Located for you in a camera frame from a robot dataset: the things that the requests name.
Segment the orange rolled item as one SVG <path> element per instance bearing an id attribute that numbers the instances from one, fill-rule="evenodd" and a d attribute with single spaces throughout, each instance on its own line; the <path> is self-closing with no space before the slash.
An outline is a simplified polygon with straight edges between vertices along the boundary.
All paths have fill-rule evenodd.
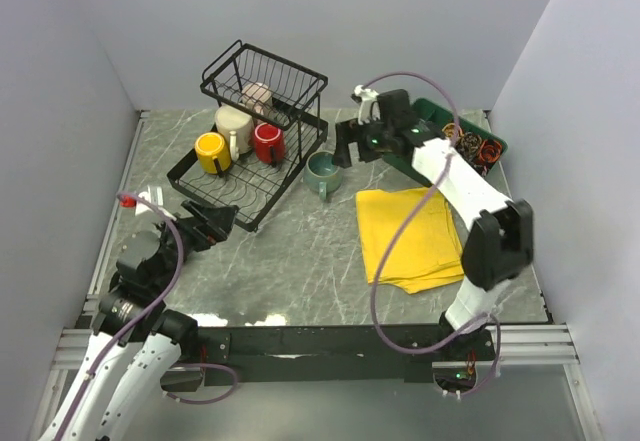
<path id="1" fill-rule="evenodd" d="M 476 162 L 483 167 L 491 168 L 501 157 L 504 150 L 503 144 L 497 139 L 486 139 L 480 146 Z"/>

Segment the green compartment tray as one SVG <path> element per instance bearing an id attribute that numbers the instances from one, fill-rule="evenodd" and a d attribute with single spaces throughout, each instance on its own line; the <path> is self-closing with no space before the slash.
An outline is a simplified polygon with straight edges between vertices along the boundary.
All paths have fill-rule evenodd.
<path id="1" fill-rule="evenodd" d="M 508 150 L 506 141 L 463 116 L 455 129 L 453 114 L 426 98 L 417 98 L 412 109 L 421 120 L 420 126 L 437 128 L 447 138 L 457 133 L 456 151 L 481 177 L 486 177 Z"/>

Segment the yellow-brown rolled item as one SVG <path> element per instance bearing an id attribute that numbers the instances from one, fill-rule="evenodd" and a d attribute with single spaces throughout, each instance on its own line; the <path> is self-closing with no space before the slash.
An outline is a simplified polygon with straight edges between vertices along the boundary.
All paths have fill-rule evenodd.
<path id="1" fill-rule="evenodd" d="M 460 126 L 457 126 L 454 122 L 446 124 L 442 128 L 442 132 L 447 138 L 455 139 L 456 141 L 461 139 L 464 135 L 464 131 L 462 130 L 462 128 Z"/>

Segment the speckled blue-green mug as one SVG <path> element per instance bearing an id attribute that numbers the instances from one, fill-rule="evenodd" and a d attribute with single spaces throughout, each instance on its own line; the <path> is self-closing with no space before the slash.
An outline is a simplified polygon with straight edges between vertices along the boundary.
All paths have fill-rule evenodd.
<path id="1" fill-rule="evenodd" d="M 331 152 L 319 150 L 307 159 L 303 182 L 320 200 L 326 202 L 340 188 L 342 180 L 343 172 L 333 163 Z"/>

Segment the white mug green interior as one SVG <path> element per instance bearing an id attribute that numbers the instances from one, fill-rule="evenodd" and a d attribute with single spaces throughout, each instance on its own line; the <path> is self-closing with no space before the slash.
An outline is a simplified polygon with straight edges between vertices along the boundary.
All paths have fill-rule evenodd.
<path id="1" fill-rule="evenodd" d="M 228 142 L 233 161 L 252 150 L 253 118 L 232 106 L 223 105 L 214 113 L 216 130 Z"/>

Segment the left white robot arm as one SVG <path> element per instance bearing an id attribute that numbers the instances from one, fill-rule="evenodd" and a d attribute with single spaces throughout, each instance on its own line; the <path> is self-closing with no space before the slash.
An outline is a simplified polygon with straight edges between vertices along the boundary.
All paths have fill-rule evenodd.
<path id="1" fill-rule="evenodd" d="M 126 240 L 98 302 L 77 376 L 43 440 L 121 439 L 153 392 L 168 393 L 161 379 L 172 368 L 198 375 L 218 369 L 238 385 L 232 368 L 207 362 L 197 321 L 165 304 L 188 256 L 228 239 L 237 207 L 185 201 L 188 214 L 181 216 L 139 195 L 122 193 L 119 199 L 145 205 L 152 226 Z"/>

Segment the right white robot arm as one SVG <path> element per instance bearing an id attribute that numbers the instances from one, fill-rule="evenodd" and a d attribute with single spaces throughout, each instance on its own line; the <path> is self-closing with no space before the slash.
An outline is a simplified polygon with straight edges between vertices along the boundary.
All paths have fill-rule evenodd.
<path id="1" fill-rule="evenodd" d="M 474 343 L 467 328 L 488 318 L 507 284 L 533 262 L 532 207 L 491 186 L 457 151 L 457 115 L 445 134 L 419 118 L 404 90 L 378 93 L 358 85 L 352 97 L 358 115 L 336 127 L 335 164 L 349 167 L 349 146 L 356 144 L 362 161 L 397 155 L 430 184 L 357 194 L 368 282 L 409 294 L 458 283 L 438 346 L 460 359 Z"/>

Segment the yellow folded cloth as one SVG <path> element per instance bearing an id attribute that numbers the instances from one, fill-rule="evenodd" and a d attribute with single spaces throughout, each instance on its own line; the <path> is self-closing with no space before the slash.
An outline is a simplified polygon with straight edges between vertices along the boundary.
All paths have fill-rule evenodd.
<path id="1" fill-rule="evenodd" d="M 363 190 L 356 211 L 367 282 L 401 223 L 427 190 Z M 379 282 L 408 294 L 459 282 L 464 277 L 460 243 L 446 199 L 435 193 L 405 229 L 385 263 Z"/>

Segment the red cup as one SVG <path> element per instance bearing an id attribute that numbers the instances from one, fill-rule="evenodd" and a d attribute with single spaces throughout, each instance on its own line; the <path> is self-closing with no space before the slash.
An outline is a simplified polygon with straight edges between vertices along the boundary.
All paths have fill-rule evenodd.
<path id="1" fill-rule="evenodd" d="M 253 144 L 257 158 L 267 165 L 278 165 L 285 157 L 283 131 L 269 123 L 261 123 L 255 127 Z"/>

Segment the black front base beam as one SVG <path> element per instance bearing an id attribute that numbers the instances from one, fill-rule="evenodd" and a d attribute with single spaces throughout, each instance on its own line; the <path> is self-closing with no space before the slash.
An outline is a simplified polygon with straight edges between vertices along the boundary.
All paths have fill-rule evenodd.
<path id="1" fill-rule="evenodd" d="M 433 353 L 408 355 L 387 346 L 371 325 L 201 327 L 182 360 L 229 366 L 244 383 L 430 383 L 436 362 L 489 362 L 495 354 L 488 329 L 462 335 Z"/>

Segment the yellow enamel mug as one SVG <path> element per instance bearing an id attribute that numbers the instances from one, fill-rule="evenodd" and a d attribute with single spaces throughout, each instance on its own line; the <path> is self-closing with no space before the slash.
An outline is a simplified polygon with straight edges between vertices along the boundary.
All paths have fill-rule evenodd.
<path id="1" fill-rule="evenodd" d="M 207 132 L 200 135 L 194 143 L 194 149 L 205 173 L 223 175 L 231 167 L 229 147 L 220 133 Z"/>

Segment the brown patterned rolled item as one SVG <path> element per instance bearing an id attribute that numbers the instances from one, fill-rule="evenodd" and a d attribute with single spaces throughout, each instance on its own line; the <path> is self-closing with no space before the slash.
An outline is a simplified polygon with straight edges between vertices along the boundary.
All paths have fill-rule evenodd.
<path id="1" fill-rule="evenodd" d="M 466 132 L 457 144 L 457 151 L 466 160 L 472 161 L 479 151 L 484 139 L 474 132 Z"/>

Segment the aluminium frame rail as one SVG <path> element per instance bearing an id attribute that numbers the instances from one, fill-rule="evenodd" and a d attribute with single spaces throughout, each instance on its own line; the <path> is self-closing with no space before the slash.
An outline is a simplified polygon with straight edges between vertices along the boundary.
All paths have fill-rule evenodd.
<path id="1" fill-rule="evenodd" d="M 84 359 L 90 329 L 64 329 L 56 347 L 52 370 L 77 370 Z M 575 365 L 579 356 L 566 326 L 503 325 L 501 366 Z"/>

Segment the pink mug lilac interior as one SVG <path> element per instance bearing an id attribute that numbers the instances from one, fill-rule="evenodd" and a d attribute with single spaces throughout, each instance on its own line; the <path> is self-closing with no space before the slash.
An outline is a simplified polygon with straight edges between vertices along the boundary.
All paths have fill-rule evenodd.
<path id="1" fill-rule="evenodd" d="M 241 103 L 267 119 L 273 116 L 272 91 L 264 83 L 247 83 L 242 89 Z"/>

